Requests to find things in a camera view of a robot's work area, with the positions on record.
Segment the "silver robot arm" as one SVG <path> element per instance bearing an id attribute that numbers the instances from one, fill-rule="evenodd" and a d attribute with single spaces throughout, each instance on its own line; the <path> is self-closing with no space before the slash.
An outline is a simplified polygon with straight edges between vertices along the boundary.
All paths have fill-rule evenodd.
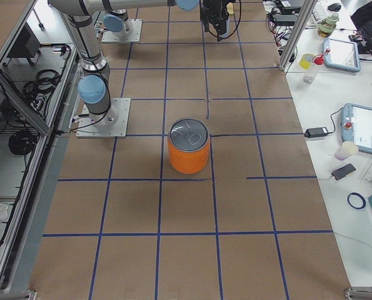
<path id="1" fill-rule="evenodd" d="M 96 36 L 92 15 L 98 11 L 117 11 L 120 9 L 174 6 L 189 11 L 198 1 L 51 1 L 69 31 L 76 49 L 81 55 L 81 66 L 85 75 L 96 74 L 103 77 L 102 70 L 109 66 L 103 56 L 100 42 Z"/>
<path id="2" fill-rule="evenodd" d="M 234 1 L 175 1 L 180 9 L 190 11 L 199 7 L 199 17 L 204 32 L 210 33 L 218 42 L 231 36 L 229 32 L 229 8 Z M 100 30 L 103 43 L 135 43 L 140 40 L 143 21 L 131 19 L 125 9 L 108 10 Z"/>

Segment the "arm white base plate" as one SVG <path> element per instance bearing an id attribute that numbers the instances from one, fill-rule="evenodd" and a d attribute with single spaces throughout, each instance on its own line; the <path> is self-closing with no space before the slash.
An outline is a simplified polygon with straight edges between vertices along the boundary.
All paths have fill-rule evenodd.
<path id="1" fill-rule="evenodd" d="M 142 19 L 120 21 L 116 18 L 103 20 L 104 29 L 102 43 L 136 43 L 141 37 Z"/>
<path id="2" fill-rule="evenodd" d="M 80 129 L 76 131 L 76 136 L 78 138 L 125 138 L 130 106 L 130 98 L 112 98 L 111 108 L 107 115 L 96 125 L 93 125 L 99 118 L 97 115 L 89 114 L 88 108 L 84 104 L 82 113 L 87 116 L 80 119 Z"/>

